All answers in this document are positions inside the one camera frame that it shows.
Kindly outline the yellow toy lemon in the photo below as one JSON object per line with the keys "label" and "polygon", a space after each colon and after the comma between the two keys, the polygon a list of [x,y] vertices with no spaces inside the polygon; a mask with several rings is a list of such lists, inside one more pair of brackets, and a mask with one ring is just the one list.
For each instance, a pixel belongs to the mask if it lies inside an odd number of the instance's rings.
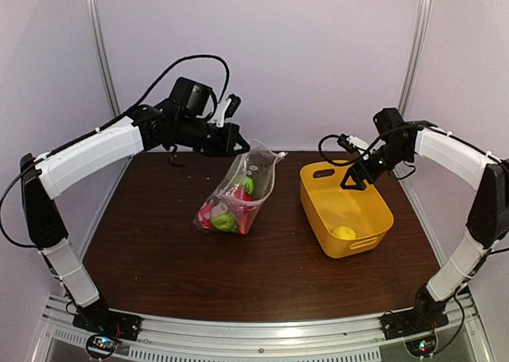
{"label": "yellow toy lemon", "polygon": [[332,231],[332,235],[341,240],[354,240],[357,238],[356,231],[348,226],[339,226]]}

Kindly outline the orange toy carrot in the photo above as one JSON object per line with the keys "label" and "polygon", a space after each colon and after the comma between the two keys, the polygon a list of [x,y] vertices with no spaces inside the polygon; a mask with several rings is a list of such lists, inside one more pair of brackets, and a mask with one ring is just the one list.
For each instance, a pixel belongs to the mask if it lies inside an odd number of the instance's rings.
{"label": "orange toy carrot", "polygon": [[237,217],[238,229],[239,233],[242,235],[246,235],[248,232],[247,229],[247,215],[242,214]]}

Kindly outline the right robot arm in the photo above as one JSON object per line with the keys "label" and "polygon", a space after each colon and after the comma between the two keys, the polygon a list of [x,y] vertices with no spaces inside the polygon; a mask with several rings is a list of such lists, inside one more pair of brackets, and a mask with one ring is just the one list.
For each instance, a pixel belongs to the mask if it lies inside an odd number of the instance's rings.
{"label": "right robot arm", "polygon": [[337,144],[355,154],[346,162],[344,189],[365,190],[384,173],[403,163],[428,161],[457,177],[462,202],[452,208],[464,219],[463,235],[439,271],[415,296],[408,325],[426,330],[455,293],[483,266],[494,247],[508,233],[508,162],[426,120],[407,121],[395,108],[373,118],[378,136],[371,143],[341,134]]}

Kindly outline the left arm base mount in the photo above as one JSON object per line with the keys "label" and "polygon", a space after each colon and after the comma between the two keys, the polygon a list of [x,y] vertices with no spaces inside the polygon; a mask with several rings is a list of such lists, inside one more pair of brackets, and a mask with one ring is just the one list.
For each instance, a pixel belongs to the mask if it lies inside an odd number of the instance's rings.
{"label": "left arm base mount", "polygon": [[114,339],[136,341],[141,330],[142,319],[138,315],[106,310],[99,312],[78,312],[72,325],[91,333]]}

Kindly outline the light green toy squash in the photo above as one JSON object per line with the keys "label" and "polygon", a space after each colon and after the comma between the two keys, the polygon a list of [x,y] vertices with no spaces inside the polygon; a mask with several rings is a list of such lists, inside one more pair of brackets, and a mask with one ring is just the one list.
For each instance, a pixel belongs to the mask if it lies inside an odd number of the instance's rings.
{"label": "light green toy squash", "polygon": [[238,229],[237,220],[230,212],[212,216],[211,223],[214,229],[222,232],[236,232]]}

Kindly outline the yellow plastic basket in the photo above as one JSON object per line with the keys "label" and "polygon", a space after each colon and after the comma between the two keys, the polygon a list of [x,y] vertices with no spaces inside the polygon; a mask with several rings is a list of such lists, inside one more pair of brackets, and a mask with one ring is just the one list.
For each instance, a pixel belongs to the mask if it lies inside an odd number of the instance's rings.
{"label": "yellow plastic basket", "polygon": [[[301,205],[322,251],[333,259],[374,249],[394,224],[394,216],[375,186],[367,185],[364,191],[340,187],[346,171],[327,162],[311,163],[300,170]],[[335,238],[332,231],[339,226],[353,228],[357,238]]]}

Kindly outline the red toy pepper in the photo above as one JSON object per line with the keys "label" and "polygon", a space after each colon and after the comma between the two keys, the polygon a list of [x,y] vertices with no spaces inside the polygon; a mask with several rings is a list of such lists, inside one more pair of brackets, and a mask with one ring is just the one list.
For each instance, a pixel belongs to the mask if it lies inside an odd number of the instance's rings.
{"label": "red toy pepper", "polygon": [[197,219],[200,226],[203,229],[212,230],[215,228],[214,225],[214,220],[216,218],[215,213],[216,213],[215,206],[212,204],[204,204],[200,208],[197,214]]}

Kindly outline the green toy apple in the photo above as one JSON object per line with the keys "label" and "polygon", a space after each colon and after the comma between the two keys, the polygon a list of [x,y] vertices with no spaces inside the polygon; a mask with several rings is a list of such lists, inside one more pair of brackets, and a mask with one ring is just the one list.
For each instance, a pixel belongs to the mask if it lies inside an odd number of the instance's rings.
{"label": "green toy apple", "polygon": [[239,184],[243,187],[247,194],[252,194],[255,190],[254,180],[249,176],[241,176]]}

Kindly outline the clear zip top bag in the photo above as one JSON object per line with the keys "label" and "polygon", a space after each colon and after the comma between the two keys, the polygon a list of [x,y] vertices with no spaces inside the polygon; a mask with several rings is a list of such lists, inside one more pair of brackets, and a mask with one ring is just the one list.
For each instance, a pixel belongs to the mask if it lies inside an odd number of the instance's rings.
{"label": "clear zip top bag", "polygon": [[251,139],[250,150],[231,163],[223,180],[197,211],[193,223],[204,232],[246,235],[274,190],[276,165],[287,153]]}

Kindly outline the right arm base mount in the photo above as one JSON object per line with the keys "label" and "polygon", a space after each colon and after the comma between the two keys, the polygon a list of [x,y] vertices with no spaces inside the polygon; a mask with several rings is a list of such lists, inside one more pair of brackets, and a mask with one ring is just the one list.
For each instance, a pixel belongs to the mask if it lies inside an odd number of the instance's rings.
{"label": "right arm base mount", "polygon": [[400,312],[388,310],[379,317],[379,321],[387,341],[430,332],[449,323],[449,319],[444,313],[439,313],[434,319],[418,320],[414,309],[404,309]]}

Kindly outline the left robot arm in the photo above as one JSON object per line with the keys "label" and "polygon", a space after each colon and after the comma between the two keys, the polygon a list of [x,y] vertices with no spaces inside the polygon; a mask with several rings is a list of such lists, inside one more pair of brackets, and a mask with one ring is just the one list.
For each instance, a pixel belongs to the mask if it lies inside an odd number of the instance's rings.
{"label": "left robot arm", "polygon": [[77,255],[60,200],[68,191],[129,158],[162,147],[185,147],[210,158],[234,157],[249,144],[231,118],[241,99],[216,97],[188,78],[177,79],[169,95],[154,106],[138,101],[121,116],[56,150],[25,156],[21,198],[32,246],[45,259],[76,305],[78,316],[97,333],[114,327],[106,299]]}

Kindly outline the small red toy tomato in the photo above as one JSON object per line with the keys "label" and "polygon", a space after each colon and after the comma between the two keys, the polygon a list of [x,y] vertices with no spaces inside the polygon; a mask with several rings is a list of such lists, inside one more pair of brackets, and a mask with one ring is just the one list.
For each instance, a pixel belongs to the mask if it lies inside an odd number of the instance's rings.
{"label": "small red toy tomato", "polygon": [[240,187],[235,191],[235,198],[246,202],[252,202],[254,200],[252,195],[250,195],[244,187]]}

